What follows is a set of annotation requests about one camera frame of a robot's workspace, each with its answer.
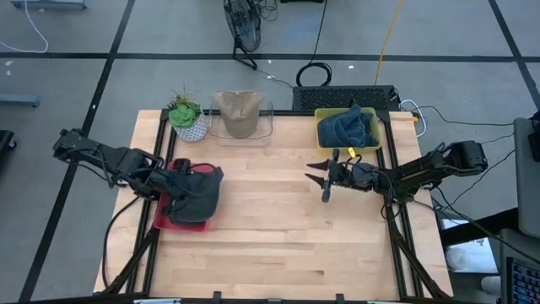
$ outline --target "wooden tabletop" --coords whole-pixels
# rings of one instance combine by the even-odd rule
[[[153,151],[159,114],[139,112],[132,148]],[[209,298],[220,290],[225,298],[328,300],[343,293],[348,300],[399,299],[390,237],[380,215],[382,196],[333,187],[324,204],[321,189],[304,175],[325,176],[305,164],[329,156],[316,148],[313,119],[274,117],[271,142],[263,148],[222,146],[210,135],[198,143],[176,141],[174,158],[221,166],[224,180],[209,231],[161,231],[151,296]],[[411,114],[392,112],[391,125],[399,163],[417,159]],[[170,127],[166,130],[163,157]],[[385,160],[390,163],[387,150]],[[375,153],[363,154],[363,161],[376,165]],[[120,189],[115,213],[132,198],[131,190]],[[427,191],[416,199],[431,205]],[[132,255],[141,206],[131,207],[111,229],[110,280]],[[409,204],[408,211],[418,259],[451,294],[433,211],[417,204]],[[413,295],[408,262],[402,260]],[[145,264],[143,258],[136,290]],[[103,290],[100,274],[95,290]]]

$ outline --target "electric fan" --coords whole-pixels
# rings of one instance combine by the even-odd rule
[[[261,44],[261,18],[253,0],[224,0],[224,10],[230,33],[235,38],[233,58],[256,70],[257,64],[248,54]],[[239,59],[236,49],[241,49],[251,63]]]

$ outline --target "dark gray cloth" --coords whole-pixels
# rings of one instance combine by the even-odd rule
[[[379,142],[371,136],[369,113],[360,113],[361,107],[353,105],[349,110],[327,117],[317,125],[319,145],[333,147],[373,147]]]

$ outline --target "yellow tray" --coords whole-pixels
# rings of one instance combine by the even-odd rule
[[[316,140],[317,140],[317,147],[319,148],[320,151],[332,153],[332,151],[334,149],[339,149],[339,151],[342,152],[342,153],[348,153],[348,148],[350,148],[350,147],[332,147],[332,148],[321,147],[319,145],[319,130],[318,130],[318,127],[317,127],[319,122],[321,120],[323,120],[324,118],[330,117],[330,116],[335,115],[335,114],[343,113],[343,112],[348,111],[348,110],[349,110],[348,108],[316,109],[315,110]],[[375,139],[377,139],[379,144],[374,146],[374,147],[364,147],[364,148],[353,147],[354,152],[357,153],[357,154],[362,154],[362,153],[365,153],[365,152],[374,152],[374,151],[378,150],[382,146],[382,144],[381,144],[381,135],[379,134],[379,126],[377,125],[377,114],[376,114],[374,108],[369,108],[369,107],[363,107],[362,110],[360,110],[360,113],[372,114],[371,122],[370,122],[370,126],[371,126],[371,134],[370,135],[373,136]]]

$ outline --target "black floor stripe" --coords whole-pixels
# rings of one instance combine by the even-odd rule
[[[0,52],[0,58],[17,59],[106,59],[109,53],[102,52],[48,52],[43,54],[24,52]]]
[[[503,17],[502,12],[500,11],[499,4],[497,4],[495,0],[489,0],[489,5],[491,6],[495,18],[499,23],[500,30],[502,30],[503,35],[505,36],[508,47],[512,51],[512,55],[516,59],[517,67],[520,69],[521,76],[523,77],[523,81],[525,81],[526,87],[529,90],[529,94],[531,95],[534,104],[537,106],[537,109],[540,109],[540,94],[538,93],[537,85],[534,82],[534,79],[532,79],[531,73],[527,68],[527,60],[521,56],[516,41],[514,40],[514,37],[512,36],[510,29],[508,28],[508,24],[505,21],[505,17]]]
[[[256,60],[310,60],[312,54],[261,53],[251,54]],[[5,59],[107,59],[109,53],[101,52],[53,52],[45,54],[0,52]],[[540,62],[540,57],[521,57],[524,62]],[[113,59],[136,60],[233,60],[230,53],[172,54],[172,53],[116,53]],[[332,61],[379,61],[379,55],[317,54],[315,60]],[[514,56],[450,56],[450,55],[385,55],[385,62],[514,62]]]
[[[40,245],[37,247],[35,252],[34,261],[30,266],[30,271],[28,276],[26,276],[26,281],[24,282],[23,290],[20,292],[19,303],[26,303],[32,298],[34,293],[35,286],[37,285],[37,280],[40,278],[41,269],[45,263],[47,254],[49,253],[49,248],[51,247],[52,237],[54,232],[57,229],[58,222],[60,221],[60,216],[62,215],[62,210],[68,198],[69,188],[75,178],[75,172],[77,171],[76,165],[69,165],[66,171],[66,175],[58,191],[57,200],[54,202],[54,207],[51,211],[51,216],[47,221],[47,226],[41,237]]]
[[[120,25],[118,26],[118,30],[116,31],[115,40],[112,43],[111,51],[109,52],[109,56],[107,57],[107,60],[105,62],[103,73],[101,74],[98,86],[95,89],[94,97],[92,98],[92,103],[90,104],[89,111],[86,115],[86,118],[84,119],[83,132],[85,134],[88,134],[90,126],[92,125],[92,121],[94,120],[95,111],[97,110],[97,107],[100,103],[101,96],[103,95],[103,90],[107,83],[107,79],[109,78],[109,74],[111,73],[111,66],[114,62],[114,54],[118,52],[118,47],[120,46],[120,42],[122,41],[122,37],[127,26],[127,21],[129,20],[134,3],[135,0],[128,0],[126,9],[124,10],[124,14],[121,18]],[[28,276],[26,277],[26,281],[24,282],[23,290],[20,293],[19,302],[30,301],[32,295],[34,294],[35,286],[37,285],[41,270],[43,269],[43,264],[45,263],[49,248],[51,247],[52,239],[57,229],[58,222],[60,221],[66,199],[68,198],[69,189],[71,188],[76,172],[76,165],[70,165],[66,171],[66,175],[64,176],[62,185],[60,186],[60,190],[58,191],[57,200],[55,201],[54,207],[52,208],[51,216],[47,221],[45,231],[43,233],[43,236],[41,237],[40,245],[38,246],[37,252],[35,253],[34,261],[30,266],[30,271],[28,273]]]
[[[251,54],[255,60],[311,60],[312,54]],[[232,54],[118,53],[116,59],[135,60],[233,60]],[[315,60],[379,61],[379,55],[317,54]],[[512,56],[385,55],[385,62],[514,62]]]
[[[92,128],[95,113],[98,111],[98,107],[100,106],[101,96],[103,95],[103,91],[107,85],[107,80],[109,80],[109,75],[111,75],[112,63],[115,61],[116,54],[120,48],[120,43],[122,42],[124,32],[126,32],[127,22],[132,14],[134,5],[135,0],[129,0],[127,2],[126,10],[121,17],[120,25],[116,31],[115,40],[112,42],[111,51],[109,52],[109,56],[105,62],[105,66],[103,67],[103,72],[101,73],[100,81],[98,82],[98,87],[95,89],[94,97],[92,97],[92,102],[90,103],[88,112],[86,113],[86,118],[84,119],[83,134],[85,135],[88,135],[90,129]]]

